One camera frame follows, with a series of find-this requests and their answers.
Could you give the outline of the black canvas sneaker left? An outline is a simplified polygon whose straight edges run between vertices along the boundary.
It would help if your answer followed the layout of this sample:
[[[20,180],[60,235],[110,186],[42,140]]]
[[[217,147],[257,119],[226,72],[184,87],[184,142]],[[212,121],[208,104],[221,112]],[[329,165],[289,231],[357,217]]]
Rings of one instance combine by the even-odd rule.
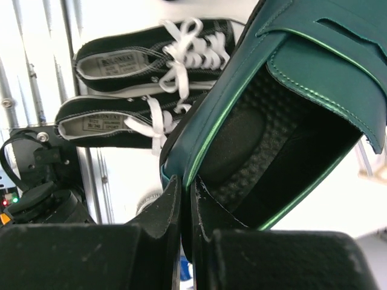
[[[98,92],[156,83],[185,99],[189,85],[218,79],[243,28],[231,19],[162,20],[156,27],[83,44],[74,56],[74,69]]]

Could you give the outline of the black canvas sneaker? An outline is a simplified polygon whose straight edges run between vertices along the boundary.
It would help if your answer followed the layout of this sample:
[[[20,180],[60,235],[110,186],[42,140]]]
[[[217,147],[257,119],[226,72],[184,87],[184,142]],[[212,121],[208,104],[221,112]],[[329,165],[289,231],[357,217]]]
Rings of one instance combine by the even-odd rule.
[[[182,104],[177,93],[163,91],[73,97],[60,107],[55,133],[78,147],[151,149],[159,155],[180,120],[206,94],[194,89]]]
[[[162,20],[156,27],[83,44],[74,56],[74,69],[98,92],[156,83],[185,99],[189,85],[218,79],[243,28],[231,19]]]

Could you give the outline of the blue canvas sneaker lower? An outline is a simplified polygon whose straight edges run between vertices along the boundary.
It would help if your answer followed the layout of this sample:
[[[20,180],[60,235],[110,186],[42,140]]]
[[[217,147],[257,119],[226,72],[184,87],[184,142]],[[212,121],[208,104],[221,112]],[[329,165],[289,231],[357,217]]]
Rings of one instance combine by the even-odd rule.
[[[194,278],[193,266],[185,255],[180,256],[180,281],[191,281]]]

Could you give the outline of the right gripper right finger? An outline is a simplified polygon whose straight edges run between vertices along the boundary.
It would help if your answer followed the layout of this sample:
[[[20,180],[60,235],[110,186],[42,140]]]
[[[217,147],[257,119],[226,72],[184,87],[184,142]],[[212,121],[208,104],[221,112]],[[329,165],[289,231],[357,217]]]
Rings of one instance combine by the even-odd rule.
[[[248,228],[200,178],[190,187],[190,206],[196,289],[377,289],[346,234]]]

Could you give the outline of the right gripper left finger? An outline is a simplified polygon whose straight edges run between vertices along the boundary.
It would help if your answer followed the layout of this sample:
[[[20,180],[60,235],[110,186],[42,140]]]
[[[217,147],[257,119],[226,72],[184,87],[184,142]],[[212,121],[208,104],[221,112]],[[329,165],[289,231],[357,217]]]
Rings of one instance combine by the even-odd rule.
[[[126,224],[1,230],[2,289],[178,289],[181,181]]]

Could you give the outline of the black canvas sneaker right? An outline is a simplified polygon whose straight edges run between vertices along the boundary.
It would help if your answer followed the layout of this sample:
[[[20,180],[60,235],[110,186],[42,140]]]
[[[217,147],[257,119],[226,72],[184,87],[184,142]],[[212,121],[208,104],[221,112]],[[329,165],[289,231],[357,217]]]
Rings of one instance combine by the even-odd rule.
[[[55,133],[78,147],[151,149],[159,155],[180,120],[206,94],[194,89],[182,104],[177,93],[163,91],[73,97],[60,107]]]

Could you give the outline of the green loafer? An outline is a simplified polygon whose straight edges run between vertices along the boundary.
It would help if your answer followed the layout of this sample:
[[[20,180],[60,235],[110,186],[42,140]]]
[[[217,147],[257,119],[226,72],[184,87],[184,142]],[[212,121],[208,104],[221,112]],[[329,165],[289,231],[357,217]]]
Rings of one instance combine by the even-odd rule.
[[[169,135],[163,184],[204,187],[244,225],[274,226],[360,137],[386,129],[386,2],[259,1],[230,60]]]

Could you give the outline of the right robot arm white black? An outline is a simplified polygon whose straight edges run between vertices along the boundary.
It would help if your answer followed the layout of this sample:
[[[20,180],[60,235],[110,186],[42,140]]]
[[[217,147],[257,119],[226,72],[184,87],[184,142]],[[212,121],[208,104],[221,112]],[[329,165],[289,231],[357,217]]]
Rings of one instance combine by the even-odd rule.
[[[21,192],[1,196],[2,289],[182,289],[183,259],[194,289],[377,289],[360,248],[327,231],[256,231],[196,181],[190,206],[181,183],[122,225],[97,225],[83,204],[79,163],[38,128],[14,130],[28,174],[1,153],[1,178]]]

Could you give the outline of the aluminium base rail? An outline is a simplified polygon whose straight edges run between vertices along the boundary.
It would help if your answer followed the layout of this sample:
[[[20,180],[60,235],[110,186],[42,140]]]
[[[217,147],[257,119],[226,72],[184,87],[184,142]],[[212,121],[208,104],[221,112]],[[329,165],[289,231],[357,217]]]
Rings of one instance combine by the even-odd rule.
[[[56,141],[54,119],[61,104],[86,94],[77,80],[73,56],[89,36],[83,1],[1,2],[1,140],[28,130],[40,142]],[[71,148],[57,165],[79,182],[90,215],[117,223],[112,162],[104,149]]]

